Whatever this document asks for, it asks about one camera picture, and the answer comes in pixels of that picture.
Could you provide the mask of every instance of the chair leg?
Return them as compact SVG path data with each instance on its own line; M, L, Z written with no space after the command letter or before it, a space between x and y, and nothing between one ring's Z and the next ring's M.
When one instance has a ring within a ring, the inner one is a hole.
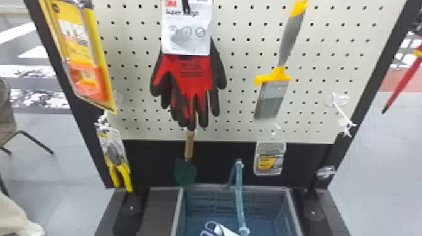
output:
M53 150L51 150L50 148L48 148L46 145L44 145L42 142L38 141L37 139L35 139L33 136L31 136L30 134L28 134L26 131L17 131L19 134L23 134L25 135L25 137L27 137L28 139L31 139L33 142L35 142L36 144L38 144L41 148L43 148L45 151L48 151L50 154L54 154Z
M5 194L6 196L9 196L8 189L6 188L6 185L1 179L1 176L0 176L0 191L3 192L3 194Z
M8 150L7 148L5 148L5 147L0 147L0 150L4 151L8 155L12 155L12 152L10 150Z

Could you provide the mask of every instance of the blue basket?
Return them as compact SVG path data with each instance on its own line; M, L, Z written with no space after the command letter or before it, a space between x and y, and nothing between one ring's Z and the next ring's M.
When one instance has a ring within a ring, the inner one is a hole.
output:
M251 235L302 236L287 188L243 187L246 225ZM199 236L205 223L215 221L237 232L235 188L194 185L180 195L172 236Z

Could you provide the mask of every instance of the red and black glove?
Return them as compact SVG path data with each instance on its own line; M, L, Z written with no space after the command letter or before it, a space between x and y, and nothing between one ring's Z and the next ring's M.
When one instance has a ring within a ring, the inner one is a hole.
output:
M161 106L170 105L171 116L179 126L195 130L208 126L208 97L211 113L220 115L219 91L227 85L220 55L211 40L209 56L166 55L160 53L153 76L151 93L161 95Z

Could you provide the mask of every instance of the wooden handle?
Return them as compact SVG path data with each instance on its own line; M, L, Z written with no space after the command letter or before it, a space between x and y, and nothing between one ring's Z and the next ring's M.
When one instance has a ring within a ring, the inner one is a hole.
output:
M193 156L193 141L195 140L195 131L186 131L185 158L191 159Z

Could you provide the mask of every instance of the pegboard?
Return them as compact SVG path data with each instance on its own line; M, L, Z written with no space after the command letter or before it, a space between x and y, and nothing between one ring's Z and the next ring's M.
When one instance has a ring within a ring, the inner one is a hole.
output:
M122 94L111 117L124 139L183 140L185 133L149 92L161 32L159 0L95 0L94 10L113 88ZM347 94L350 117L406 1L309 1L287 62L292 76L276 122L288 142L334 142L341 132L337 111L327 107L331 92ZM257 74L278 61L284 26L293 0L215 0L211 35L222 57L227 88L220 91L221 114L197 140L256 141L273 122L253 121Z

